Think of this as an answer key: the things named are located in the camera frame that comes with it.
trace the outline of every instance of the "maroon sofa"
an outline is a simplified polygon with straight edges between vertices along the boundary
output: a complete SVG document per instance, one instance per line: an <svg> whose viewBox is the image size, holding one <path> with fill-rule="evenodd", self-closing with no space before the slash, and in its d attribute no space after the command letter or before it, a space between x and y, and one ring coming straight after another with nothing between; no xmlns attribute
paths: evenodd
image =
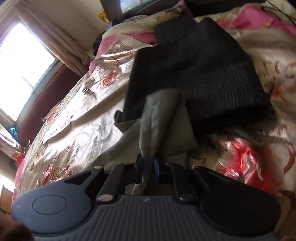
<svg viewBox="0 0 296 241"><path fill-rule="evenodd" d="M17 134L22 145L26 146L29 140L36 137L44 124L40 118L44 118L80 79L79 75L65 65L52 77L32 108L26 113L22 125L17 128Z"/></svg>

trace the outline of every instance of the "ribbed gray surface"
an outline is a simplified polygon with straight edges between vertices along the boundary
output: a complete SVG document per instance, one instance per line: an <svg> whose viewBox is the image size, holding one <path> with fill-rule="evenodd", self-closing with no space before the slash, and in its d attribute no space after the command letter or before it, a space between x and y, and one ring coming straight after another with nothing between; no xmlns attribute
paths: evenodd
<svg viewBox="0 0 296 241"><path fill-rule="evenodd" d="M59 237L35 237L35 240L275 241L278 239L272 233L256 238L238 238L220 233L203 219L195 206L182 205L172 196L122 196L117 203L99 206L87 223L71 233Z"/></svg>

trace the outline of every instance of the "bed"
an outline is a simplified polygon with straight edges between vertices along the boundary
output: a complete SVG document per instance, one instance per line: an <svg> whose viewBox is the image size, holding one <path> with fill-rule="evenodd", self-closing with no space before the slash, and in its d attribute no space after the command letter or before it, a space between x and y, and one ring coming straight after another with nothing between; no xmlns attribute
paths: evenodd
<svg viewBox="0 0 296 241"><path fill-rule="evenodd" d="M26 153L17 171L14 198L80 172L122 137L114 126L114 115L123 109L135 53L155 45L155 25L177 16L175 11L163 11L131 18L103 34L89 71L50 114ZM243 153L236 144L251 149L256 153L252 158L261 163L260 168L255 167L258 182L268 179L268 185L265 182L260 188L276 196L281 205L275 233L291 237L296 218L296 10L285 0L271 0L209 17L251 57L278 123L259 123L256 130L260 132L235 130L235 137L233 130L214 133L212 145L189 153L188 167L204 165L234 177L228 167ZM101 165L111 169L121 161Z"/></svg>

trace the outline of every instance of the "window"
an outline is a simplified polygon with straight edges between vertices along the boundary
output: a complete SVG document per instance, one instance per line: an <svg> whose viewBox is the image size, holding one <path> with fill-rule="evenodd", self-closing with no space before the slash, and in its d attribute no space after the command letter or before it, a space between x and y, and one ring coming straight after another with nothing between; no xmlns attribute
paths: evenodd
<svg viewBox="0 0 296 241"><path fill-rule="evenodd" d="M122 10L122 13L125 13L147 1L149 0L120 0L120 8Z"/></svg>
<svg viewBox="0 0 296 241"><path fill-rule="evenodd" d="M22 24L0 46L0 108L14 121L56 59Z"/></svg>

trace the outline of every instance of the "gray fabric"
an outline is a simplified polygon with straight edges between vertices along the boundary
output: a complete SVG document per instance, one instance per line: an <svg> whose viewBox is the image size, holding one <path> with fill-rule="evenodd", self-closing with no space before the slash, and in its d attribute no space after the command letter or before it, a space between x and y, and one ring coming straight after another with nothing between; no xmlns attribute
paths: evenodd
<svg viewBox="0 0 296 241"><path fill-rule="evenodd" d="M110 149L101 154L90 167L112 169L118 163L134 162L138 153L144 157L143 182L126 192L142 194L152 171L154 158L187 166L187 151L197 147L186 107L177 89L159 90L146 97L142 117L121 121L115 114L115 125L124 133Z"/></svg>

